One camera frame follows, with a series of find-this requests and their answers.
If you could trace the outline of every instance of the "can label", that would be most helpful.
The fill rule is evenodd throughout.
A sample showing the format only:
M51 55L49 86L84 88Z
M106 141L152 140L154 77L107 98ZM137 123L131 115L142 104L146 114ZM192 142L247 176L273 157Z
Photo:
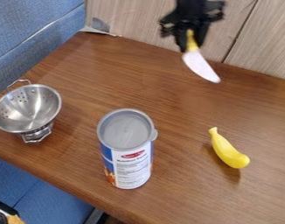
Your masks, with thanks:
M146 183L151 174L153 143L136 150L111 150L101 143L108 181L121 189L134 189Z

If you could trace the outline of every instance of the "tin can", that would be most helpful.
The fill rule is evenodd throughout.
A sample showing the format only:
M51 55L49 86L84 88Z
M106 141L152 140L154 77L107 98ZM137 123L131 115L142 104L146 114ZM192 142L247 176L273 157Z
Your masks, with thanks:
M146 114L132 108L117 109L101 119L97 135L105 174L112 185L134 189L149 180L158 132Z

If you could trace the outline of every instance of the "colander handle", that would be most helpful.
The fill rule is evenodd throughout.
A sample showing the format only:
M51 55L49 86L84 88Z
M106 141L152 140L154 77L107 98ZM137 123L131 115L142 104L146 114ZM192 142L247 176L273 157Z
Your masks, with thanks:
M12 86L14 86L17 82L24 82L27 81L29 85L31 85L31 82L29 80L15 80L13 83L11 83L6 89L8 90L8 92L10 92L10 88Z
M35 134L37 135L41 135L40 138L33 138L33 134L21 134L21 137L23 138L23 141L26 144L30 144L30 143L39 143L41 142L44 138L46 138L47 136L52 134L52 128L50 125L48 125L47 127L45 127L44 129L36 132Z

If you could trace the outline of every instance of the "can lid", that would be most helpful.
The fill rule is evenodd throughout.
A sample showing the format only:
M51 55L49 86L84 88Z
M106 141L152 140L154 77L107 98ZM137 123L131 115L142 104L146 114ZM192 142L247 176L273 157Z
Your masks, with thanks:
M128 150L150 141L153 122L136 109L118 109L106 115L99 123L99 139L117 150Z

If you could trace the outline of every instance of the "wooden table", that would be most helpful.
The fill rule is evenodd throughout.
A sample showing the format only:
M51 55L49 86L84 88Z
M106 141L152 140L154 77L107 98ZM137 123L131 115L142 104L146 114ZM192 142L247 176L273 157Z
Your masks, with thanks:
M285 223L285 80L212 63L212 84L180 53L125 38L79 33L25 78L59 90L63 108L40 144L0 130L0 158L126 223ZM155 122L152 178L119 190L105 179L98 121L118 108ZM243 170L214 154L217 126L251 158Z

